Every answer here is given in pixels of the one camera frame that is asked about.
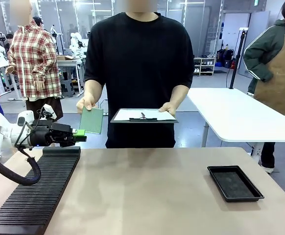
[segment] red plaid shirt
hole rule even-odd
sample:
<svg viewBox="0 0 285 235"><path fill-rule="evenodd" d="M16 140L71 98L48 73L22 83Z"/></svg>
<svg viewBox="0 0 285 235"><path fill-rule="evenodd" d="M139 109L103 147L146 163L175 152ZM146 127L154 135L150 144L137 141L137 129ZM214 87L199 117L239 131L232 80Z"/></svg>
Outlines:
<svg viewBox="0 0 285 235"><path fill-rule="evenodd" d="M19 76L23 97L47 98L62 94L52 38L34 20L16 31L8 58L9 65L14 66L13 73ZM44 81L45 89L36 91L34 81Z"/></svg>

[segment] clipboard clip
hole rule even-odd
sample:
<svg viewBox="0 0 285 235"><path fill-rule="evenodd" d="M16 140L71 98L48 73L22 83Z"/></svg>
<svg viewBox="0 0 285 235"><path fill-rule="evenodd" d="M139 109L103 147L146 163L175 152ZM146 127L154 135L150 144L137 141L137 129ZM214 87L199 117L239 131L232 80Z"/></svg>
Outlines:
<svg viewBox="0 0 285 235"><path fill-rule="evenodd" d="M142 113L141 118L130 118L129 121L153 122L153 121L158 121L158 119L157 118L146 118L145 114Z"/></svg>

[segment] green jacket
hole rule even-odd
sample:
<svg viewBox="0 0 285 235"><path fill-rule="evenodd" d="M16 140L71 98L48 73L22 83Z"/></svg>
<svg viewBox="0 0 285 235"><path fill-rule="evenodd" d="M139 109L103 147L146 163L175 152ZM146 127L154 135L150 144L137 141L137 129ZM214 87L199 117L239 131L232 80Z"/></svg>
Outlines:
<svg viewBox="0 0 285 235"><path fill-rule="evenodd" d="M274 26L268 28L246 48L245 65L254 77L248 92L254 94L258 80L267 82L273 77L266 64L281 51L284 41L285 20L277 20Z"/></svg>

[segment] shelving unit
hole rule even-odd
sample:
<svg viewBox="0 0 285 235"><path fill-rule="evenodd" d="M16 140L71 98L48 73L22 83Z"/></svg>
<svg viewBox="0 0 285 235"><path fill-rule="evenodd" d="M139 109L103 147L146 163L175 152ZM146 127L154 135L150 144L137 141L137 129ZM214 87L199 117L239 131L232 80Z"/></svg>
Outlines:
<svg viewBox="0 0 285 235"><path fill-rule="evenodd" d="M194 63L200 63L200 65L195 65L195 69L199 68L199 72L194 72L194 75L201 76L201 74L214 74L214 67L215 67L215 58L201 58L196 57L194 58ZM203 62L209 62L212 61L212 65L203 65ZM211 68L212 71L202 71L202 68Z"/></svg>

